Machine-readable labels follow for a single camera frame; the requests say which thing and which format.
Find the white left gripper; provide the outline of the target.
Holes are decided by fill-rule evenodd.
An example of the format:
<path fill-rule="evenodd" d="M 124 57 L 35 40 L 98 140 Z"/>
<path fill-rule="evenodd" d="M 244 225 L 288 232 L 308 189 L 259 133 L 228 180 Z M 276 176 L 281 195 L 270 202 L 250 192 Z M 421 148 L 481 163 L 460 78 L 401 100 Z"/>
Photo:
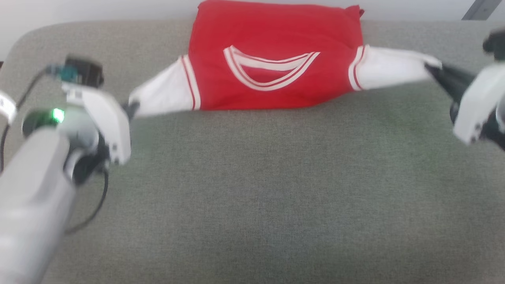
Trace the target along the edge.
<path fill-rule="evenodd" d="M 63 83 L 62 89 L 69 104 L 84 108 L 109 147 L 109 160 L 125 164 L 131 157 L 130 122 L 140 107 L 139 102 L 120 105 L 103 90 Z"/>

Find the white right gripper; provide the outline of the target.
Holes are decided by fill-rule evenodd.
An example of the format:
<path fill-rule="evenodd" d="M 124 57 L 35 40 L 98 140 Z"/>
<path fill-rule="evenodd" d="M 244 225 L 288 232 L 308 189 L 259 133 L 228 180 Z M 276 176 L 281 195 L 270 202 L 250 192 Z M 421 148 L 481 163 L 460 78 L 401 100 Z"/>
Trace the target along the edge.
<path fill-rule="evenodd" d="M 458 103 L 454 135 L 465 144 L 478 140 L 504 145 L 505 65 L 493 63 L 478 74 L 449 64 L 425 64 L 432 78 Z"/>

